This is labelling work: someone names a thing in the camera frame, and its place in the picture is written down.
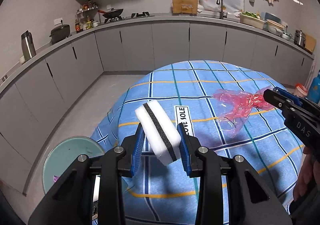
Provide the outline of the person's hand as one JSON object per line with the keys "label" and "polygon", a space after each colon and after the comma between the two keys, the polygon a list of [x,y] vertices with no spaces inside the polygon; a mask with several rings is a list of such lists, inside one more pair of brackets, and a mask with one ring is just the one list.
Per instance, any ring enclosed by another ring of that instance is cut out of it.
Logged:
{"label": "person's hand", "polygon": [[313,176],[313,162],[312,162],[312,151],[308,147],[304,147],[303,154],[305,155],[300,173],[293,189],[293,200],[297,201],[302,197],[308,188],[308,183],[311,181]]}

